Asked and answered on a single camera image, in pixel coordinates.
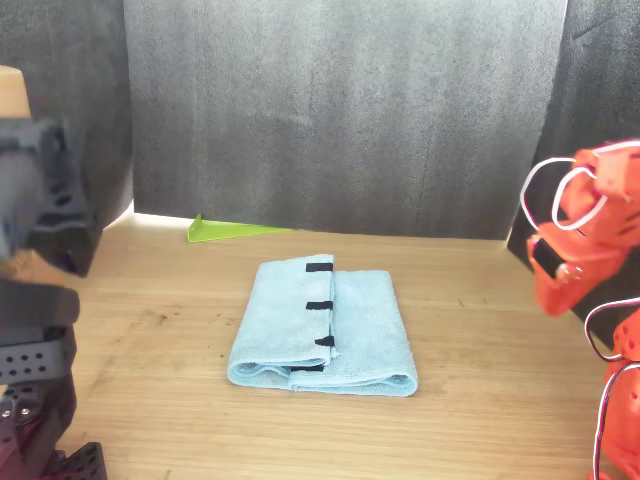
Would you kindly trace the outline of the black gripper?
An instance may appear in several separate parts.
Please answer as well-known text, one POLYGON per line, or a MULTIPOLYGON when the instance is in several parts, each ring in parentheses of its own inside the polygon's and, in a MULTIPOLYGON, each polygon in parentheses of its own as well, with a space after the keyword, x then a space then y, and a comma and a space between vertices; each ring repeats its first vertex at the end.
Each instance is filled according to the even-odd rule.
POLYGON ((52 266, 85 278, 98 247, 95 210, 43 214, 28 235, 28 247, 52 266))

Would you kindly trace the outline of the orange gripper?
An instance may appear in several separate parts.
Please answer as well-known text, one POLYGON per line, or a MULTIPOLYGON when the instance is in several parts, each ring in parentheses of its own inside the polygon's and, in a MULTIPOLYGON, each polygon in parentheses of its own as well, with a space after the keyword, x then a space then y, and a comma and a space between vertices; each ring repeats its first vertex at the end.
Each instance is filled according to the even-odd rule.
POLYGON ((591 290, 609 279, 626 259, 626 249, 543 223, 526 241, 534 271, 535 298, 550 316, 572 309, 591 290))

